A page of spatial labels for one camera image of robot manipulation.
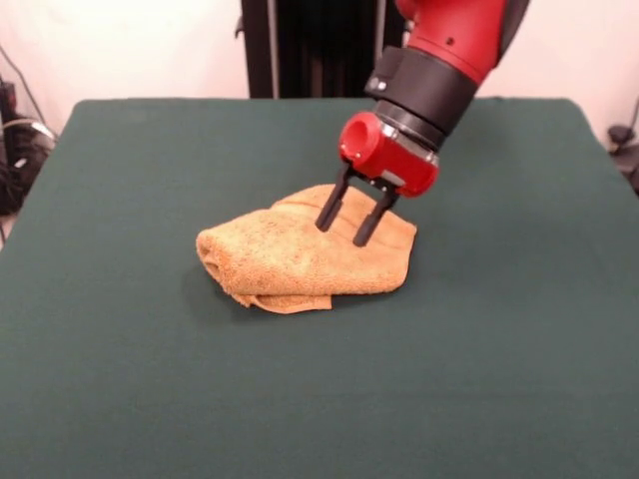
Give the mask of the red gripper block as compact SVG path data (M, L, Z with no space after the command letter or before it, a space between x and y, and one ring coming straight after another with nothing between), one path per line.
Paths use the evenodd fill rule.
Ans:
M383 197L366 216L352 241L358 247L367 245L399 195L421 196L434 185L438 175L437 153L420 146L372 112L360 112L348 120L340 133L338 146L340 156L347 163L316 219L320 231L328 231L337 217L354 171L366 179L384 180L396 188L382 189Z

